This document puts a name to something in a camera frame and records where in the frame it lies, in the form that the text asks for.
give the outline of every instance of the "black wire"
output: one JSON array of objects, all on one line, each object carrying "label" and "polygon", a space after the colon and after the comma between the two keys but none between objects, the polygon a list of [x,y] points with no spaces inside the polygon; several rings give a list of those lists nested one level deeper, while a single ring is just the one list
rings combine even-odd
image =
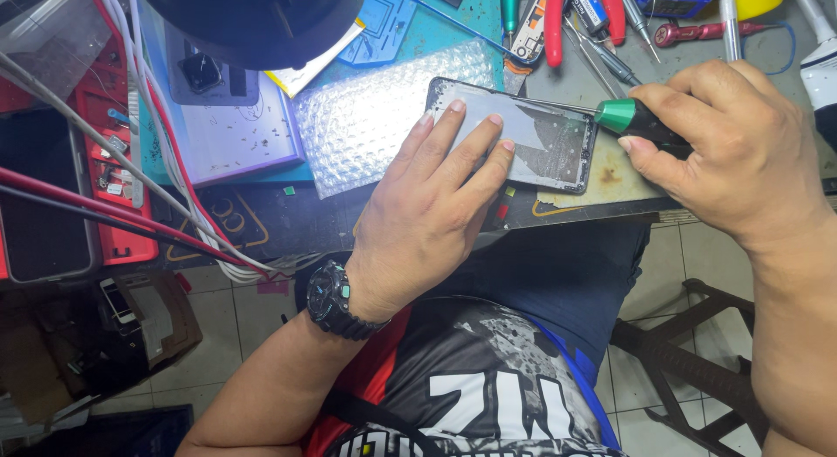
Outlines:
[{"label": "black wire", "polygon": [[51,206],[53,208],[57,208],[61,211],[67,211],[69,213],[74,213],[79,216],[83,216],[87,220],[92,222],[101,223],[102,225],[107,225],[109,227],[118,228],[124,232],[134,233],[135,235],[139,235],[144,238],[149,238],[157,242],[164,242],[171,244],[173,246],[177,246],[179,248],[183,248],[189,250],[190,252],[199,252],[205,256],[209,256],[212,259],[218,259],[219,261],[224,261],[224,259],[219,258],[216,254],[206,251],[204,249],[198,248],[197,246],[193,246],[186,242],[180,241],[177,238],[171,238],[165,234],[158,233],[158,232],[150,232],[146,229],[137,227],[135,225],[131,225],[131,223],[123,222],[121,220],[117,220],[116,218],[112,218],[110,216],[102,215],[101,213],[87,210],[86,208],[69,205],[63,202],[54,201],[52,199],[47,199],[40,195],[30,194],[28,192],[19,191],[17,189],[13,189],[6,185],[0,184],[0,192],[3,194],[11,195],[12,197],[17,197],[18,199],[24,199],[27,201],[35,202],[42,205]]}]

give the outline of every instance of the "fingernail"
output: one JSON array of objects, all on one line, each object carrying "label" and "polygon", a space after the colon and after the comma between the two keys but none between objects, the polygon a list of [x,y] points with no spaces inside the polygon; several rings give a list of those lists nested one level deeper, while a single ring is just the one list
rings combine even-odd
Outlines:
[{"label": "fingernail", "polygon": [[619,143],[619,146],[622,147],[622,150],[625,150],[625,153],[630,153],[630,138],[622,137],[619,140],[616,140],[616,143]]},{"label": "fingernail", "polygon": [[424,115],[421,116],[421,119],[418,120],[418,125],[424,127],[428,123],[433,121],[433,109],[427,110]]},{"label": "fingernail", "polygon": [[454,112],[462,112],[462,109],[466,107],[466,103],[462,102],[462,99],[456,99],[455,101],[451,102],[448,106],[448,109],[453,110]]}]

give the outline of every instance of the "right hand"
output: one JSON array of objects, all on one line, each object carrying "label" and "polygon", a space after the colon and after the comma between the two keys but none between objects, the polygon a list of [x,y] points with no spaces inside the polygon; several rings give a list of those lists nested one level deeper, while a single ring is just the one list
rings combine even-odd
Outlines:
[{"label": "right hand", "polygon": [[802,110],[746,61],[707,61],[630,96],[695,150],[682,161],[622,137],[633,167],[750,254],[793,242],[834,216]]}]

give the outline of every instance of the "white floor tile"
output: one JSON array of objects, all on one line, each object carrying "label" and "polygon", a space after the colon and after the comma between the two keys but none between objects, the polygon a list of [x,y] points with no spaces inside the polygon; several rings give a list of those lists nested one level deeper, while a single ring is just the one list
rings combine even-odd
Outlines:
[{"label": "white floor tile", "polygon": [[282,324],[296,315],[294,280],[233,289],[241,355],[247,360]]},{"label": "white floor tile", "polygon": [[124,397],[131,397],[133,395],[142,395],[144,393],[151,393],[152,392],[152,381],[145,380],[141,384],[137,385],[136,387],[131,387],[125,390],[124,392],[116,395],[115,398],[124,398]]},{"label": "white floor tile", "polygon": [[604,352],[602,365],[599,367],[599,378],[596,381],[596,396],[602,403],[605,413],[614,413],[616,405],[613,403],[613,381],[610,377],[610,359],[608,352]]},{"label": "white floor tile", "polygon": [[152,408],[154,408],[152,394],[144,393],[142,395],[131,395],[130,397],[110,398],[110,400],[93,405],[93,408],[90,409],[90,414],[126,413]]},{"label": "white floor tile", "polygon": [[752,300],[750,260],[732,238],[704,223],[682,225],[680,234],[686,277]]},{"label": "white floor tile", "polygon": [[192,285],[189,293],[212,292],[232,287],[229,278],[221,272],[217,264],[204,266],[203,268],[181,269],[174,271],[182,273],[183,277]]},{"label": "white floor tile", "polygon": [[154,392],[154,407],[164,408],[174,405],[186,405],[192,403],[195,421],[209,408],[209,404],[215,399],[215,395],[224,387],[223,383],[213,383],[200,387],[181,388],[167,392]]},{"label": "white floor tile", "polygon": [[[715,421],[731,410],[730,407],[717,401],[715,398],[706,398],[703,400],[703,409],[706,413],[707,423]],[[759,457],[762,454],[762,450],[759,448],[756,439],[752,437],[752,432],[750,432],[747,424],[721,438],[721,443],[744,457]]]},{"label": "white floor tile", "polygon": [[622,320],[679,313],[689,308],[685,290],[683,251],[677,226],[655,228],[640,263],[642,275],[619,311]]},{"label": "white floor tile", "polygon": [[[664,316],[661,318],[654,318],[650,320],[633,321],[632,323],[638,325],[644,330],[648,330],[663,321],[668,320],[671,316]],[[689,352],[695,352],[695,342],[692,337],[692,332],[687,331],[684,334],[676,337],[671,342],[678,345]],[[654,386],[651,385],[651,379],[640,364],[640,360],[633,357],[633,355],[622,351],[620,348],[609,345],[608,352],[610,357],[610,370],[613,379],[613,393],[615,395],[616,411],[628,411],[632,409],[640,409],[646,407],[653,407],[663,404],[660,397],[657,395]],[[682,380],[675,377],[667,377],[672,391],[675,393],[675,398],[678,402],[686,400],[693,400],[701,397],[701,392],[695,387],[687,385]]]},{"label": "white floor tile", "polygon": [[225,382],[241,365],[233,291],[194,293],[189,303],[204,340],[178,364],[152,377],[154,392]]},{"label": "white floor tile", "polygon": [[738,355],[752,360],[752,336],[734,308],[728,308],[695,328],[695,352],[700,357],[738,371]]},{"label": "white floor tile", "polygon": [[[686,420],[695,428],[702,428],[703,407],[701,400],[680,404]],[[665,413],[663,407],[654,409]],[[663,423],[651,420],[645,410],[638,409],[617,413],[619,441],[622,450],[631,457],[708,457],[709,451],[675,432]]]},{"label": "white floor tile", "polygon": [[610,421],[610,427],[613,428],[613,432],[616,434],[616,440],[619,442],[619,445],[621,446],[622,438],[619,437],[619,419],[616,417],[616,413],[609,413],[608,421]]}]

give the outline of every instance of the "finger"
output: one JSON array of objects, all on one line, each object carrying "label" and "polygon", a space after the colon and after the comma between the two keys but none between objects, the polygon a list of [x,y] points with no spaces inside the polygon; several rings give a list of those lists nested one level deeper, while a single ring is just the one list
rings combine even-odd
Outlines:
[{"label": "finger", "polygon": [[773,86],[770,78],[756,66],[753,66],[744,60],[733,61],[729,64],[729,66],[739,72],[760,93],[770,98],[781,97],[784,99],[784,96],[779,92],[779,89],[777,89],[776,86]]},{"label": "finger", "polygon": [[685,138],[696,151],[731,134],[731,120],[706,103],[662,84],[644,84],[629,95],[640,99],[668,128]]},{"label": "finger", "polygon": [[473,213],[476,213],[483,204],[497,194],[500,186],[506,182],[514,155],[515,143],[513,141],[497,142],[494,150],[488,155],[486,163],[456,191],[454,196],[458,199],[457,203],[472,206]]},{"label": "finger", "polygon": [[404,174],[404,171],[407,170],[413,161],[413,156],[415,156],[419,146],[427,139],[431,130],[433,130],[433,113],[428,110],[413,125],[413,129],[410,130],[410,134],[407,135],[404,143],[401,143],[401,150],[398,151],[395,159],[387,167],[387,172],[383,174],[382,182],[387,180],[394,181]]},{"label": "finger", "polygon": [[466,227],[465,232],[466,252],[470,252],[470,250],[474,248],[476,237],[480,234],[482,224],[486,221],[486,216],[488,216],[488,210],[491,208],[491,204],[493,204],[495,200],[497,200],[496,193],[485,204],[483,204],[479,210],[476,211],[476,215],[474,215],[468,223],[468,227]]},{"label": "finger", "polygon": [[687,177],[685,161],[658,150],[653,142],[640,137],[622,137],[619,146],[628,152],[633,168],[645,179],[671,195],[680,194]]},{"label": "finger", "polygon": [[757,99],[761,100],[759,91],[747,78],[720,60],[689,66],[671,77],[666,85],[723,113],[746,108]]},{"label": "finger", "polygon": [[405,176],[416,181],[426,181],[442,164],[465,117],[466,103],[461,99],[451,102],[430,135],[418,147],[413,161],[405,171]]},{"label": "finger", "polygon": [[496,113],[489,115],[448,154],[430,180],[452,191],[457,190],[474,170],[477,161],[486,153],[488,147],[500,136],[502,129],[503,118]]}]

